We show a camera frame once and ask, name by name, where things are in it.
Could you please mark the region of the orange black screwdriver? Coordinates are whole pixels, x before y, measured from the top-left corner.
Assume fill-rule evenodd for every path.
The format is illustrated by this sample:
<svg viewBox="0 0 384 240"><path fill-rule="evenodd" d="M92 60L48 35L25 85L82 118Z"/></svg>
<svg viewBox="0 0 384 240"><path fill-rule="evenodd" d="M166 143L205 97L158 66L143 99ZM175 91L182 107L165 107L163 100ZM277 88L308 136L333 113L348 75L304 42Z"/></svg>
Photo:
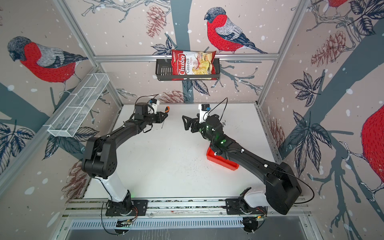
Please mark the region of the orange black screwdriver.
<svg viewBox="0 0 384 240"><path fill-rule="evenodd" d="M166 109L165 109L165 113L169 113L169 111L170 111L170 107L167 106Z"/></svg>

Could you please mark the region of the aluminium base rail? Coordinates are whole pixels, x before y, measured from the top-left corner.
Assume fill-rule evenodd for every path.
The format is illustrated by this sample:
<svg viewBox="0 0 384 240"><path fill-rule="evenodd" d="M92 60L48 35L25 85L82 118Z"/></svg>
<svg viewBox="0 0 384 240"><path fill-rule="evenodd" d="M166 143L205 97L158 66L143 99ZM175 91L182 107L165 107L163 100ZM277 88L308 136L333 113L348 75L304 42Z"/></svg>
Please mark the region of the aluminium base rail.
<svg viewBox="0 0 384 240"><path fill-rule="evenodd" d="M212 198L133 198L135 207L128 215L121 214L107 204L108 199L70 200L62 217L64 218L99 218L109 213L109 218L197 218L225 217L234 204L227 197Z"/></svg>

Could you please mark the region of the aluminium horizontal bar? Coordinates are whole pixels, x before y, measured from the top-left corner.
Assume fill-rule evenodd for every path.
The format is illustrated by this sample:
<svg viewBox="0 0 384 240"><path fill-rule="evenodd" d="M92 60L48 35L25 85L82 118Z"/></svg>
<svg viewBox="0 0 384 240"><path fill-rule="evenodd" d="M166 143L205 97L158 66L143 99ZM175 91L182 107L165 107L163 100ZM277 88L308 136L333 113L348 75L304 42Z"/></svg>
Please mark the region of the aluminium horizontal bar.
<svg viewBox="0 0 384 240"><path fill-rule="evenodd" d="M157 59L171 59L172 55L99 55L94 56L96 63L155 62ZM279 54L216 54L224 61L276 61Z"/></svg>

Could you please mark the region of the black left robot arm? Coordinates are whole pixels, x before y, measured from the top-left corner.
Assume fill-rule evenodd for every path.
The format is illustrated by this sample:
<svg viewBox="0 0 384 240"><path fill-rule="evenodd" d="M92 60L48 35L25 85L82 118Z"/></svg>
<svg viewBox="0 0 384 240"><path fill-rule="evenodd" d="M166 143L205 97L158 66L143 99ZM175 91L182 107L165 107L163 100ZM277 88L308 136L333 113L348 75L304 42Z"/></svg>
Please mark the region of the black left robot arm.
<svg viewBox="0 0 384 240"><path fill-rule="evenodd" d="M130 118L116 130L101 137L91 137L86 143L82 171L98 180L110 197L110 202L131 204L131 193L124 187L116 170L118 167L117 149L130 138L146 133L146 127L162 124L169 115L170 107L159 111L160 102L155 99L138 103Z"/></svg>

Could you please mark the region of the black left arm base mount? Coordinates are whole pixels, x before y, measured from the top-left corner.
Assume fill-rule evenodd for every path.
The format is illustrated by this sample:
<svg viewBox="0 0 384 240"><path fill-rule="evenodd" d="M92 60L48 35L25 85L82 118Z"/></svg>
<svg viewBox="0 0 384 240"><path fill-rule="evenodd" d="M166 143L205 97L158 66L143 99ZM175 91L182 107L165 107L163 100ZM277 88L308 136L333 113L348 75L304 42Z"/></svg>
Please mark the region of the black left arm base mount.
<svg viewBox="0 0 384 240"><path fill-rule="evenodd" d="M148 200L126 199L119 203L108 200L107 207L106 207L107 208L106 216L107 217L145 216L148 203L149 203Z"/></svg>

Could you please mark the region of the red plastic bin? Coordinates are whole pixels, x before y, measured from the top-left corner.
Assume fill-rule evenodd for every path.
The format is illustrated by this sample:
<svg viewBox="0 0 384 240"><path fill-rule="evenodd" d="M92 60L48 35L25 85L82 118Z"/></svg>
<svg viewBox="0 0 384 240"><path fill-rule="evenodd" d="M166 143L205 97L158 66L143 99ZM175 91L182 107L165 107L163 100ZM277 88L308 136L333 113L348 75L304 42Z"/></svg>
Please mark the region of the red plastic bin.
<svg viewBox="0 0 384 240"><path fill-rule="evenodd" d="M239 168L239 164L232 162L230 160L227 160L221 156L218 156L214 153L214 151L211 148L208 148L206 153L207 159L215 164L218 164L224 168L227 168L229 170L235 171Z"/></svg>

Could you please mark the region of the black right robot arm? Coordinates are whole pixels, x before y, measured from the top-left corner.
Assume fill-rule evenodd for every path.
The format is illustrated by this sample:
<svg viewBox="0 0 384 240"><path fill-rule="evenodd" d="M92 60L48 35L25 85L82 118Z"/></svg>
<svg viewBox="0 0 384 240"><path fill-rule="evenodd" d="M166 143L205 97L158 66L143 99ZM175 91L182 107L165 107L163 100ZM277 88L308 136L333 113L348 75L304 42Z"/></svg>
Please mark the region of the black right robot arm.
<svg viewBox="0 0 384 240"><path fill-rule="evenodd" d="M285 163L274 163L243 148L224 134L218 115L208 116L200 123L198 118L182 116L185 130L199 132L210 142L210 148L218 156L239 164L255 175L266 186L266 200L278 213L286 215L302 193L292 168Z"/></svg>

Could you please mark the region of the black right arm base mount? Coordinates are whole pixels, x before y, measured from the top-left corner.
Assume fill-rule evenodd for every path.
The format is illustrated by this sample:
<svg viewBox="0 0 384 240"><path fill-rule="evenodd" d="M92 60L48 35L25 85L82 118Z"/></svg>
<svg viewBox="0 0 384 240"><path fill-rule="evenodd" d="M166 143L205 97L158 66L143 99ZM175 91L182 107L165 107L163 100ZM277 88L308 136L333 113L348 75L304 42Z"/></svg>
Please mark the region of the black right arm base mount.
<svg viewBox="0 0 384 240"><path fill-rule="evenodd" d="M237 198L225 199L227 215L267 216L268 206L265 190L246 188Z"/></svg>

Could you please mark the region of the red cassava chips bag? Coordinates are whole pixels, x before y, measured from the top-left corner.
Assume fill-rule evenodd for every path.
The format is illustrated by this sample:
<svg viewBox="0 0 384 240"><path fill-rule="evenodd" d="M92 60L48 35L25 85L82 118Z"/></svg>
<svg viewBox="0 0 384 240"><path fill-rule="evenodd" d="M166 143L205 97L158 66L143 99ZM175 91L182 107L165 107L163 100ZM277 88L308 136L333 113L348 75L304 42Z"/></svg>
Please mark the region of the red cassava chips bag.
<svg viewBox="0 0 384 240"><path fill-rule="evenodd" d="M216 80L218 72L214 66L216 51L191 52L172 50L172 76L185 77L207 75L204 80Z"/></svg>

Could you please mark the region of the clear acrylic shelf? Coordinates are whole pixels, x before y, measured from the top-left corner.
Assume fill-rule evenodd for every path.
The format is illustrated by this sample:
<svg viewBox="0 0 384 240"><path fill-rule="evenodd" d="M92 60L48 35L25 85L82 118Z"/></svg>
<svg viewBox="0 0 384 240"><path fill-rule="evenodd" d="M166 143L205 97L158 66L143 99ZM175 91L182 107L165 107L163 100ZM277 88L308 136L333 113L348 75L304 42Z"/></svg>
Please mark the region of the clear acrylic shelf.
<svg viewBox="0 0 384 240"><path fill-rule="evenodd" d="M80 90L70 94L70 102L49 126L48 132L54 137L74 137L109 81L107 74L89 75Z"/></svg>

